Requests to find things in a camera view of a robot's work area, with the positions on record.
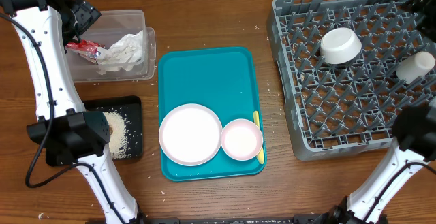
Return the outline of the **red snack wrapper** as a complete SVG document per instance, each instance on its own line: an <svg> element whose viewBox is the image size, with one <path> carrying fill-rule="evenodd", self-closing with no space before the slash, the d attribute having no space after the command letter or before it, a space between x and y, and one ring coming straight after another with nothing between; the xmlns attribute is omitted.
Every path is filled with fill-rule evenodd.
<svg viewBox="0 0 436 224"><path fill-rule="evenodd" d="M100 50L104 48L104 45L82 39L80 42L69 42L66 48L87 61L97 64L97 58L101 54Z"/></svg>

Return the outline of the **white napkin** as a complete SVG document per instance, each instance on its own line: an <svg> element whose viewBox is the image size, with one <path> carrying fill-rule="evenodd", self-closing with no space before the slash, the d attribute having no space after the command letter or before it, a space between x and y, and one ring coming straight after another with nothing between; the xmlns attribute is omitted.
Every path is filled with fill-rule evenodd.
<svg viewBox="0 0 436 224"><path fill-rule="evenodd" d="M99 66L98 74L104 75L109 71L120 71L120 63L125 62L125 51L119 48L105 49L97 47L99 55L96 58L97 65Z"/></svg>
<svg viewBox="0 0 436 224"><path fill-rule="evenodd" d="M115 63L135 63L142 58L143 31L127 34L111 47L112 60Z"/></svg>

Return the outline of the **white cup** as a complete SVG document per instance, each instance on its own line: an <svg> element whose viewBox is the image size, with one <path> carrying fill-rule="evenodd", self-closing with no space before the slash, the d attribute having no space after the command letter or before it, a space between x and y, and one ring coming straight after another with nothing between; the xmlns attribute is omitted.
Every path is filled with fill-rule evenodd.
<svg viewBox="0 0 436 224"><path fill-rule="evenodd" d="M396 75L406 84L430 72L435 66L435 57L429 52L417 52L413 56L401 61L396 69Z"/></svg>

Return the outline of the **pale green bowl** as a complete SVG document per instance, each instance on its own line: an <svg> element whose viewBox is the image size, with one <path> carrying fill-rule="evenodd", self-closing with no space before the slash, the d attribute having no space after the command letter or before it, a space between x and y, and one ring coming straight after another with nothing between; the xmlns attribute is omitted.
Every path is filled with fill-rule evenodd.
<svg viewBox="0 0 436 224"><path fill-rule="evenodd" d="M340 27L327 32L320 42L320 54L324 62L338 65L351 61L358 56L362 42L353 30Z"/></svg>

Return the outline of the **large white plate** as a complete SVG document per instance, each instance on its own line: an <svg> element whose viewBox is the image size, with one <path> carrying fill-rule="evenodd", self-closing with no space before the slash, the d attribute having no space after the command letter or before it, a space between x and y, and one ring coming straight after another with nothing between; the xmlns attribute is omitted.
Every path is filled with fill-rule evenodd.
<svg viewBox="0 0 436 224"><path fill-rule="evenodd" d="M221 148L223 126L206 106L188 103L171 110L159 127L159 144L171 161L198 166L210 161Z"/></svg>

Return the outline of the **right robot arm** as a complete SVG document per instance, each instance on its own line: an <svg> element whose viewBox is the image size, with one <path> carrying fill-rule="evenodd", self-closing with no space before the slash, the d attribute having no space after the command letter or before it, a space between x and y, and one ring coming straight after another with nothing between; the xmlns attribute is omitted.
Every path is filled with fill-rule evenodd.
<svg viewBox="0 0 436 224"><path fill-rule="evenodd" d="M423 19L416 29L435 42L435 0L408 0L401 8L420 13ZM417 52L401 61L396 75L412 84L434 66L432 54ZM422 168L435 174L429 166L435 161L435 98L428 106L404 108L393 123L392 134L388 152L363 185L312 223L388 223L382 211L402 186Z"/></svg>

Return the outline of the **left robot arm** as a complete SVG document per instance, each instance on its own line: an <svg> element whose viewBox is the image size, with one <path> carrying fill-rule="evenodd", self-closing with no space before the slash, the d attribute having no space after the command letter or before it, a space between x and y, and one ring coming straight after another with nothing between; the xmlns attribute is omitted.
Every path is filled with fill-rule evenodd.
<svg viewBox="0 0 436 224"><path fill-rule="evenodd" d="M80 41L99 11L86 0L1 0L1 7L1 17L14 25L21 40L31 73L37 122L27 133L38 152L86 178L107 223L144 223L145 215L112 160L106 117L85 108L67 64L66 45Z"/></svg>

